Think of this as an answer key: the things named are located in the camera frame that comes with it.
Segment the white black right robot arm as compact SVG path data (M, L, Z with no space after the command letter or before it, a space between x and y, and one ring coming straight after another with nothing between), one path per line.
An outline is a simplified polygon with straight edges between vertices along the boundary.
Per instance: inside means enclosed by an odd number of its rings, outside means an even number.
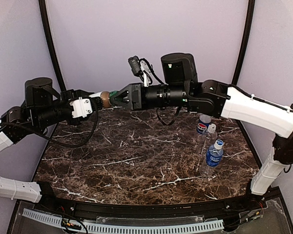
M275 133L270 155L250 183L250 192L264 195L287 165L293 164L293 104L281 106L248 94L233 84L199 82L193 55L161 57L165 83L132 83L111 95L112 105L138 111L185 107L215 118L244 121Z

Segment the clear bottle white cap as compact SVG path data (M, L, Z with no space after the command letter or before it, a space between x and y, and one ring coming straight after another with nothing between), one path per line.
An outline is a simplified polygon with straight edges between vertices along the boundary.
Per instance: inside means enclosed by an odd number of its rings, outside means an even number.
M216 125L210 124L199 138L198 154L203 156L210 145L213 145L217 139Z

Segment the clear Pepsi bottle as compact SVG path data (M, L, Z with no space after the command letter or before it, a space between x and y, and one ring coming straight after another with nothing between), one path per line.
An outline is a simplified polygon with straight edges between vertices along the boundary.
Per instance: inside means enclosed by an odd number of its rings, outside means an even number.
M196 131L198 134L202 134L210 125L211 117L208 115L200 115L199 121L197 123Z

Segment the green bottle cap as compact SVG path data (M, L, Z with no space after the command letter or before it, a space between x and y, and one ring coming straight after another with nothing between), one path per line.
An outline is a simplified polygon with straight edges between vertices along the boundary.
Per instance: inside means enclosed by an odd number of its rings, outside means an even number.
M117 95L118 92L119 91L111 91L109 93L109 99L108 100L109 100L109 103L110 103L111 106L118 106L118 104L115 103L115 98L114 98L114 96Z

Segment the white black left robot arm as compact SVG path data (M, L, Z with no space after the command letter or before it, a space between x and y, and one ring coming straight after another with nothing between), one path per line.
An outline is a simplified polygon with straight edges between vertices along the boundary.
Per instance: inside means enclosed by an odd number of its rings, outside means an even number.
M22 105L10 108L0 117L0 152L30 134L63 147L79 148L90 140L91 135L81 143L69 145L47 137L47 128L62 121L79 125L91 115L95 116L94 124L97 124L99 110L110 107L108 92L94 94L67 90L58 93L51 78L28 80L24 88ZM45 182L25 182L0 176L0 197L38 203L44 195L53 195L52 188Z

